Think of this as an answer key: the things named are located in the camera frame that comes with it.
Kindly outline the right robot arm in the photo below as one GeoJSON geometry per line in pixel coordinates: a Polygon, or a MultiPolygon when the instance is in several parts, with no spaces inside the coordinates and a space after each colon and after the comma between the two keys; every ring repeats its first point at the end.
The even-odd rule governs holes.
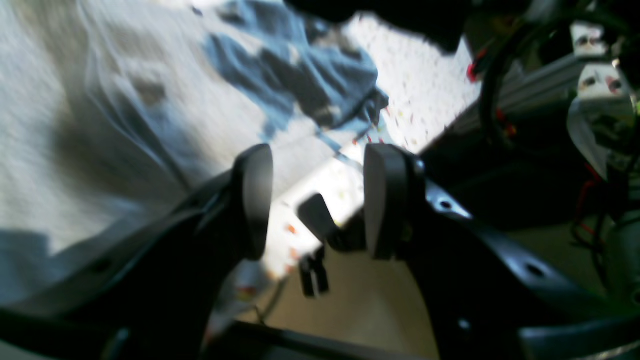
{"type": "Polygon", "coordinates": [[[594,20],[619,34],[627,26],[609,13],[566,7],[562,0],[537,5],[533,0],[288,0],[305,14],[338,25],[355,14],[375,14],[405,32],[422,35],[444,52],[453,51],[468,18],[515,15],[541,10],[505,41],[482,75],[478,100],[467,117],[455,119],[419,157],[394,145],[365,150],[366,239],[375,252],[400,244],[400,230],[410,229],[413,249],[402,245],[429,308],[507,306],[550,308],[563,312],[614,312],[639,309],[639,282],[605,279],[611,300],[594,296],[550,268],[534,253],[488,227],[535,220],[548,223],[569,217],[570,196],[578,194],[579,153],[564,126],[570,101],[578,100],[578,71],[567,75],[543,68],[520,77],[512,64],[530,43],[575,20],[594,20]]]}

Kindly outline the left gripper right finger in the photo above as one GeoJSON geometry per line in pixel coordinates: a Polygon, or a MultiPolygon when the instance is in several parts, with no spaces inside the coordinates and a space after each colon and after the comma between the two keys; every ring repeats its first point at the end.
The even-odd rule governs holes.
{"type": "Polygon", "coordinates": [[[363,160],[366,248],[406,263],[442,360],[637,360],[639,312],[485,225],[400,146],[363,160]]]}

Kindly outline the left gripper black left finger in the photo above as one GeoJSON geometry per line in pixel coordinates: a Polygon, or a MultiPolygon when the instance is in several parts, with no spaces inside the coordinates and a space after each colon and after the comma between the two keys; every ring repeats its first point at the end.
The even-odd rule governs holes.
{"type": "Polygon", "coordinates": [[[263,257],[267,144],[57,285],[1,310],[1,339],[58,360],[196,360],[227,276],[263,257]]]}

